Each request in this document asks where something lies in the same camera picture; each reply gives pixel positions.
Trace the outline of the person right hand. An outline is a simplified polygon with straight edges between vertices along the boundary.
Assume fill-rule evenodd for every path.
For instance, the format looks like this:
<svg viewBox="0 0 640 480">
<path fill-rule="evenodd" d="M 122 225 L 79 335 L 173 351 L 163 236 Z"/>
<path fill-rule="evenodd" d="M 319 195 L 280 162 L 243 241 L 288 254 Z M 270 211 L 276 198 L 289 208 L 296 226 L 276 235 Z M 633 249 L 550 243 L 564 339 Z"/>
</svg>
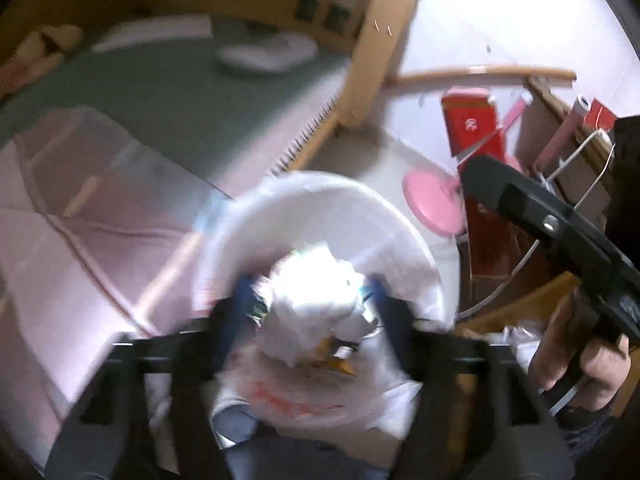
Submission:
<svg viewBox="0 0 640 480">
<path fill-rule="evenodd" d="M 578 359 L 586 382 L 567 402 L 571 408 L 596 412 L 616 396 L 630 371 L 629 339 L 620 335 L 614 344 L 593 335 L 586 320 L 588 299 L 576 287 L 553 314 L 528 367 L 528 376 L 541 390 L 551 390 Z"/>
</svg>

